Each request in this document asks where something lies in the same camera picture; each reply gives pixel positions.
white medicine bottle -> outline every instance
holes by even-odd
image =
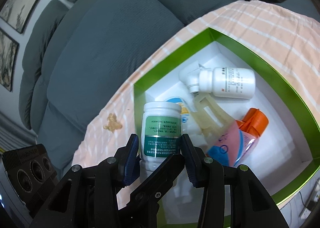
[[[140,150],[143,182],[170,154],[180,153],[181,106],[155,101],[144,105]]]
[[[239,67],[202,68],[199,72],[199,92],[215,96],[251,99],[256,80],[254,71]]]

camera lens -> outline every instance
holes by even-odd
[[[44,180],[44,173],[40,166],[40,164],[36,161],[32,161],[30,163],[30,168],[33,176],[36,178],[36,180],[42,182]]]
[[[49,162],[49,160],[47,158],[43,158],[43,164],[44,164],[44,167],[50,171],[51,170],[51,164]]]
[[[29,176],[22,170],[18,171],[18,181],[20,186],[27,192],[30,192],[32,189],[31,181]]]

peach checkered cloth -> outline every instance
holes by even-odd
[[[198,18],[143,63],[88,125],[84,141],[74,154],[73,164],[83,167],[97,165],[125,146],[130,134],[135,132],[134,83],[207,27],[235,39],[273,66],[295,88],[319,123],[320,24],[277,5],[239,0]],[[108,124],[110,113],[115,113],[123,125],[114,133],[103,128]],[[126,205],[134,188],[121,190],[119,208]]]

orange bottle cap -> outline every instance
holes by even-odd
[[[269,120],[259,109],[250,108],[242,121],[237,123],[240,130],[258,138],[268,126]]]

white bottle cap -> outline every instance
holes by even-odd
[[[157,109],[157,108],[161,108],[161,109],[165,108],[169,110],[171,109],[181,113],[180,105],[176,103],[164,102],[164,101],[153,101],[153,102],[146,103],[143,107],[143,110],[146,112],[148,110]]]
[[[187,75],[186,86],[191,94],[199,92],[199,71],[195,70]]]
[[[212,92],[212,69],[204,68],[199,73],[199,90],[203,93]]]
[[[187,82],[187,78],[188,78],[188,74],[190,72],[193,72],[195,70],[198,70],[200,69],[200,64],[199,64],[199,61],[195,61],[191,64],[189,64],[188,66],[186,66],[183,70],[181,70],[179,72],[179,80],[183,83],[183,84],[186,84]]]

